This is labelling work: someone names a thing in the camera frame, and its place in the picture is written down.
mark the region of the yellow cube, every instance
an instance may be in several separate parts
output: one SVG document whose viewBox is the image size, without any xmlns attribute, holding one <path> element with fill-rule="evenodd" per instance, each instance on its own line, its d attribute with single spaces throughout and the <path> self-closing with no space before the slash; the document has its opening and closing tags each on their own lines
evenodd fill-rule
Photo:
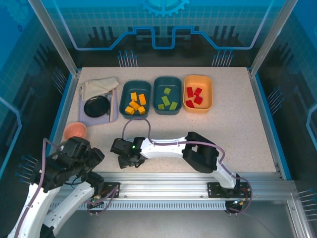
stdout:
<svg viewBox="0 0 317 238">
<path fill-rule="evenodd" d="M 145 100 L 144 94 L 140 94 L 139 95 L 139 100 L 140 100 L 141 106 L 143 106 L 143 105 L 145 105 L 147 103 L 147 101 Z"/>
<path fill-rule="evenodd" d="M 126 109 L 125 109 L 125 113 L 127 113 L 127 114 L 129 114 L 129 115 L 133 115 L 134 114 L 134 109 L 132 108 L 132 107 L 127 107 Z"/>
<path fill-rule="evenodd" d="M 131 102 L 129 103 L 129 105 L 130 105 L 130 107 L 132 107 L 134 110 L 137 110 L 137 109 L 140 107 L 140 105 L 137 104 L 137 103 L 134 102 L 134 101 L 131 101 Z"/>
<path fill-rule="evenodd" d="M 138 100 L 137 93 L 131 93 L 131 100 L 134 102 Z"/>
<path fill-rule="evenodd" d="M 138 111 L 139 111 L 140 115 L 144 115 L 145 114 L 145 108 L 143 106 L 139 107 Z"/>
</svg>

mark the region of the white table surface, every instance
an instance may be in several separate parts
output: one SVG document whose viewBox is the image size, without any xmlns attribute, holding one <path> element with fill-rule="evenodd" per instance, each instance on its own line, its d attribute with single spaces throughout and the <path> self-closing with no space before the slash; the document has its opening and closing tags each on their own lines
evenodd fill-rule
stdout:
<svg viewBox="0 0 317 238">
<path fill-rule="evenodd" d="M 117 77 L 118 104 L 125 82 L 133 79 L 149 81 L 152 86 L 159 76 L 176 76 L 184 82 L 188 75 L 205 75 L 212 79 L 213 106 L 207 114 L 191 114 L 183 108 L 175 116 L 161 116 L 150 107 L 147 119 L 153 139 L 179 138 L 195 131 L 226 151 L 224 163 L 234 172 L 275 172 L 258 106 L 245 67 L 84 67 L 68 115 L 67 124 L 78 121 L 79 88 L 91 79 Z M 117 155 L 110 152 L 115 138 L 121 137 L 127 122 L 121 114 L 117 121 L 87 127 L 87 140 L 105 154 L 96 172 L 194 173 L 183 159 L 155 158 L 138 169 L 120 169 Z M 128 125 L 125 138 L 147 137 L 144 121 Z"/>
</svg>

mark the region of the towel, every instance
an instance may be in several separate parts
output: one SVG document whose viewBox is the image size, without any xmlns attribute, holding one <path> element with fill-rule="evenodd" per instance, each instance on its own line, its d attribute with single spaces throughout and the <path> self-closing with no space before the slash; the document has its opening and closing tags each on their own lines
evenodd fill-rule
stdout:
<svg viewBox="0 0 317 238">
<path fill-rule="evenodd" d="M 105 94 L 119 85 L 115 77 L 102 78 L 102 79 L 93 79 L 87 82 L 84 82 L 80 86 L 80 95 L 83 101 Z"/>
</svg>

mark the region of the red cube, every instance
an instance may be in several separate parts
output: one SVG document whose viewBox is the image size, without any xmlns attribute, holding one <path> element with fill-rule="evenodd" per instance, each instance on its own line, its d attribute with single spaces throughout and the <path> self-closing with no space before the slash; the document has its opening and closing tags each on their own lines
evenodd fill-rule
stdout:
<svg viewBox="0 0 317 238">
<path fill-rule="evenodd" d="M 193 88 L 192 87 L 187 87 L 186 90 L 187 90 L 187 96 L 189 98 L 193 98 L 194 97 Z"/>
<path fill-rule="evenodd" d="M 199 97 L 199 96 L 196 96 L 195 100 L 194 100 L 194 103 L 197 103 L 197 104 L 201 104 L 203 102 L 203 98 L 202 97 Z"/>
<path fill-rule="evenodd" d="M 201 89 L 201 88 L 197 88 L 197 89 L 195 90 L 194 94 L 195 94 L 196 96 L 199 96 L 201 92 L 202 92 L 202 89 Z"/>
<path fill-rule="evenodd" d="M 188 106 L 189 108 L 195 108 L 195 106 L 194 106 L 192 100 L 186 101 L 186 106 Z"/>
</svg>

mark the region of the pink bowl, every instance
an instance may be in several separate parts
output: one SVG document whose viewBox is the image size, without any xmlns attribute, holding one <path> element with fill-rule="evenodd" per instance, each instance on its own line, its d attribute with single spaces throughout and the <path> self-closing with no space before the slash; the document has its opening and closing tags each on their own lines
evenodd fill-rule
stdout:
<svg viewBox="0 0 317 238">
<path fill-rule="evenodd" d="M 87 128 L 81 122 L 74 122 L 68 125 L 64 130 L 65 140 L 68 140 L 69 138 L 72 138 L 73 136 L 85 138 L 86 134 L 87 134 Z"/>
</svg>

